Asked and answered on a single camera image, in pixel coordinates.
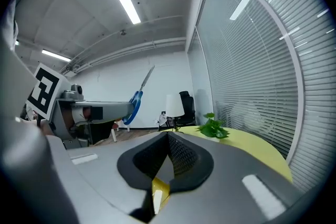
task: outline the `white lamp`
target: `white lamp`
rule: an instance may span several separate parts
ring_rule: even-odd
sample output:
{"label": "white lamp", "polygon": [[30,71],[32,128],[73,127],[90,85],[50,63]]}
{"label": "white lamp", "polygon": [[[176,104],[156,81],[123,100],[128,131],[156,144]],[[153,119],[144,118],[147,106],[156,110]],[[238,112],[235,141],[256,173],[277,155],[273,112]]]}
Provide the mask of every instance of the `white lamp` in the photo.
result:
{"label": "white lamp", "polygon": [[[179,117],[184,115],[184,108],[180,94],[167,94],[166,98],[166,115],[168,117]],[[176,120],[174,119],[175,131],[178,130]]]}

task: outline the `ceiling beam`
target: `ceiling beam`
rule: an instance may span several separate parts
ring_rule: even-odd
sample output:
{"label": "ceiling beam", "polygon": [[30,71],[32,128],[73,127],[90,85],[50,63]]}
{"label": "ceiling beam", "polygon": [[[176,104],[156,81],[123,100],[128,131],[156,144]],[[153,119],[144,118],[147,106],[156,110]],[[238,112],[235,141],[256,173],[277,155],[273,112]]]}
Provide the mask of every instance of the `ceiling beam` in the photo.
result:
{"label": "ceiling beam", "polygon": [[[148,20],[148,21],[136,24],[136,25],[130,25],[129,27],[125,28],[125,30],[129,30],[129,29],[131,29],[133,27],[138,27],[138,26],[143,25],[143,24],[150,24],[150,23],[153,23],[153,22],[156,22],[156,21],[159,21],[159,20],[179,18],[179,17],[183,17],[183,15],[175,15],[175,16],[168,16],[168,17],[162,17],[162,18],[157,18],[157,19],[153,19],[153,20]],[[109,38],[109,37],[111,37],[113,35],[119,34],[119,33],[120,33],[120,31],[116,31],[114,33],[111,33],[111,34],[109,34],[107,36],[102,37],[101,39],[99,39],[96,42],[94,42],[93,44],[91,44],[85,50],[81,51],[79,54],[77,54],[75,57],[73,57],[70,62],[68,62],[66,65],[64,65],[64,67],[61,69],[61,72],[65,71],[66,68],[70,68],[71,66],[75,65],[76,63],[78,63],[80,61],[80,56],[83,55],[86,51],[88,51],[92,47],[94,47],[96,44],[102,42],[103,40],[105,40],[105,39],[107,39],[107,38]]]}
{"label": "ceiling beam", "polygon": [[31,68],[36,69],[39,65],[37,61],[31,60],[30,57],[21,56],[20,60],[21,62],[25,64],[26,67],[31,67]]}
{"label": "ceiling beam", "polygon": [[126,55],[134,54],[137,52],[141,52],[144,50],[149,49],[156,49],[156,48],[162,48],[162,47],[168,47],[168,46],[178,46],[178,45],[185,45],[186,38],[185,37],[176,37],[176,38],[167,38],[167,39],[161,39],[161,40],[154,40],[149,41],[145,43],[141,43],[135,46],[130,46],[121,50],[117,50],[115,52],[112,52],[110,54],[104,55],[102,57],[98,57],[92,61],[89,61],[88,63],[80,66],[79,68],[73,70],[76,73],[82,72],[88,68],[100,65],[102,63],[124,57]]}
{"label": "ceiling beam", "polygon": [[107,26],[105,26],[100,20],[98,20],[97,18],[96,18],[96,16],[94,15],[94,14],[92,14],[92,12],[90,11],[90,10],[88,10],[85,6],[83,6],[82,5],[82,3],[80,2],[80,1],[78,1],[78,0],[74,0],[75,2],[76,2],[76,4],[77,5],[79,5],[82,9],[84,9],[89,15],[91,15],[92,16],[92,19],[94,19],[95,21],[97,21],[97,23],[99,24],[99,25],[101,25],[108,33],[110,32],[110,29],[109,28],[107,28]]}
{"label": "ceiling beam", "polygon": [[[74,37],[76,37],[85,27],[87,27],[92,21],[94,20],[94,17],[91,18],[90,20],[88,20],[85,24],[83,24],[83,26],[81,28],[79,28],[76,32],[74,32],[73,36],[71,37],[71,39],[69,40],[69,42],[74,43],[75,45],[77,45],[78,47],[85,49],[84,46],[82,46],[80,43],[78,43]],[[62,47],[61,51],[64,51],[66,49],[66,45],[67,43],[64,44],[64,46]]]}
{"label": "ceiling beam", "polygon": [[29,40],[29,39],[27,39],[27,38],[25,38],[25,37],[22,37],[22,36],[18,36],[18,37],[17,37],[17,40],[18,40],[20,43],[22,42],[22,44],[23,44],[24,46],[28,47],[29,49],[35,50],[35,51],[40,51],[40,52],[42,52],[42,50],[45,49],[45,50],[49,50],[49,51],[54,52],[54,53],[60,53],[59,51],[56,51],[55,49],[52,49],[52,48],[50,48],[50,47],[47,47],[47,46],[42,45],[42,44],[37,43],[37,42],[33,42],[33,41],[31,41],[31,40]]}
{"label": "ceiling beam", "polygon": [[37,30],[36,30],[35,37],[34,37],[34,42],[36,42],[36,39],[37,39],[38,34],[39,34],[39,32],[40,32],[40,29],[41,29],[41,25],[44,24],[43,22],[44,22],[46,16],[49,14],[51,8],[55,5],[55,3],[56,3],[57,1],[58,1],[58,0],[51,0],[50,4],[48,5],[47,10],[44,12],[42,21],[41,21],[41,23],[39,24],[39,26],[38,26],[38,28],[37,28]]}

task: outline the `table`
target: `table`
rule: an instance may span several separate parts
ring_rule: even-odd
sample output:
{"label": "table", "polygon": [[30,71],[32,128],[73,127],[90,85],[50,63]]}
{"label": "table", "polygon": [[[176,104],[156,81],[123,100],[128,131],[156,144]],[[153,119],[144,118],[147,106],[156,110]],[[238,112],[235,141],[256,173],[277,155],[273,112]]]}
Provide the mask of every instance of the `table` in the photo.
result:
{"label": "table", "polygon": [[229,137],[220,140],[205,136],[196,130],[197,127],[198,126],[181,127],[179,131],[185,134],[212,140],[217,143],[240,148],[292,182],[292,175],[286,160],[280,152],[265,140],[253,134],[231,128],[223,128],[229,132]]}

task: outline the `white tape strip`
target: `white tape strip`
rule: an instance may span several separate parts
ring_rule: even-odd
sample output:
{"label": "white tape strip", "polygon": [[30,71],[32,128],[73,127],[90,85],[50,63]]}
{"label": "white tape strip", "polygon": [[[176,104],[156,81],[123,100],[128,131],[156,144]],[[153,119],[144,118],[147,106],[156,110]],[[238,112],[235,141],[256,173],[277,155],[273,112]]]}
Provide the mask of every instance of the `white tape strip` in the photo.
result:
{"label": "white tape strip", "polygon": [[255,175],[245,176],[242,180],[260,210],[268,220],[286,211],[283,203]]}
{"label": "white tape strip", "polygon": [[81,163],[90,162],[90,161],[92,161],[94,159],[98,159],[98,155],[97,154],[90,154],[90,155],[74,158],[74,159],[72,159],[72,163],[75,164],[75,165],[77,165],[77,164],[81,164]]}
{"label": "white tape strip", "polygon": [[156,215],[158,214],[158,212],[160,210],[161,199],[162,199],[162,190],[156,190],[154,192],[154,199],[153,199],[154,213]]}

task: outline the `white pipe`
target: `white pipe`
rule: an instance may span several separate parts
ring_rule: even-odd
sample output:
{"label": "white pipe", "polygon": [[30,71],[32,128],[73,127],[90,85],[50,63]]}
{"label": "white pipe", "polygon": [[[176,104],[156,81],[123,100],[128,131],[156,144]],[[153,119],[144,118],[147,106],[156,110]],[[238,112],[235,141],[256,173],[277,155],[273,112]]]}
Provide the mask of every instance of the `white pipe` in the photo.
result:
{"label": "white pipe", "polygon": [[110,54],[104,55],[102,57],[99,57],[97,59],[94,59],[83,66],[79,67],[78,69],[74,70],[74,72],[79,73],[82,72],[90,67],[94,67],[97,65],[100,65],[102,63],[111,61],[113,59],[117,59],[126,55],[134,54],[136,52],[141,52],[144,50],[149,49],[155,49],[155,48],[162,48],[162,47],[168,47],[168,46],[178,46],[185,44],[186,38],[185,37],[179,37],[179,38],[168,38],[168,39],[161,39],[154,41],[155,46],[153,45],[153,41],[151,42],[145,42],[142,44],[138,44],[135,46],[131,46],[128,48],[124,48],[121,50],[117,50],[115,52],[112,52]]}
{"label": "white pipe", "polygon": [[[178,18],[178,17],[183,17],[182,15],[175,15],[175,16],[168,16],[168,17],[162,17],[162,18],[157,18],[157,19],[154,19],[154,20],[148,20],[148,21],[145,21],[145,22],[142,22],[142,23],[139,23],[139,24],[136,24],[136,25],[131,25],[130,27],[127,27],[125,28],[124,30],[128,30],[130,28],[133,28],[133,27],[138,27],[138,26],[142,26],[144,24],[150,24],[150,23],[153,23],[153,22],[156,22],[158,20],[165,20],[165,19],[171,19],[171,18]],[[82,55],[84,52],[86,52],[87,50],[91,49],[93,46],[95,46],[96,44],[102,42],[103,40],[113,36],[113,35],[116,35],[116,34],[119,34],[120,31],[117,31],[117,32],[114,32],[114,33],[111,33],[107,36],[104,36],[103,38],[97,40],[96,42],[94,42],[92,45],[90,45],[89,47],[87,47],[85,50],[81,51],[79,54],[77,54],[76,56],[74,56],[71,60],[71,62],[69,62],[68,64],[66,64],[61,70],[60,70],[60,73],[62,73],[67,66],[69,66],[69,64],[72,64],[72,63],[76,63],[80,61],[80,59],[77,60],[77,58]]]}

